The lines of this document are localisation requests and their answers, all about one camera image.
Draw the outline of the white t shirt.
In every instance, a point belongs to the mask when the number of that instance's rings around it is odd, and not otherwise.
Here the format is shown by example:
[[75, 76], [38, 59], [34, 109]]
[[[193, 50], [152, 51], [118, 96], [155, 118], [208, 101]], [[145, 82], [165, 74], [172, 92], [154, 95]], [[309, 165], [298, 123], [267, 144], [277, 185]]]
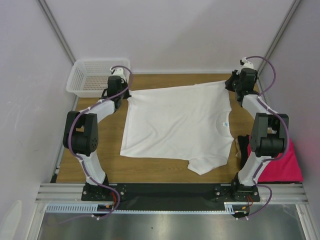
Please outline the white t shirt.
[[120, 155], [184, 160], [204, 175], [228, 163], [231, 110], [223, 81], [132, 91]]

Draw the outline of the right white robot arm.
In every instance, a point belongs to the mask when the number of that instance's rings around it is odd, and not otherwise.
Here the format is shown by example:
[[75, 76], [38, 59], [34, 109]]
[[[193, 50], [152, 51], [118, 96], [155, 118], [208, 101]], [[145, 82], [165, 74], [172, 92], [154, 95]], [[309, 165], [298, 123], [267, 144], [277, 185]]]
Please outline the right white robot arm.
[[225, 82], [225, 88], [235, 93], [239, 105], [254, 118], [249, 139], [251, 153], [231, 181], [230, 196], [237, 202], [259, 194], [260, 175], [271, 161], [284, 157], [290, 146], [289, 117], [274, 111], [254, 91], [257, 78], [256, 70], [244, 67], [234, 70]]

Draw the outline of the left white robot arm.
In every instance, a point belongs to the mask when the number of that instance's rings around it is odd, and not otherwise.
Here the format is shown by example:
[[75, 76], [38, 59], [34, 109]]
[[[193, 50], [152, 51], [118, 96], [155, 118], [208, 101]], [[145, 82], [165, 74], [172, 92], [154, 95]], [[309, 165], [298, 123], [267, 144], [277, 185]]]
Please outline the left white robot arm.
[[98, 158], [98, 124], [114, 114], [122, 105], [122, 100], [130, 96], [125, 75], [115, 73], [108, 77], [107, 87], [95, 104], [67, 114], [63, 146], [76, 157], [84, 171], [86, 180], [81, 196], [83, 201], [105, 201], [112, 192]]

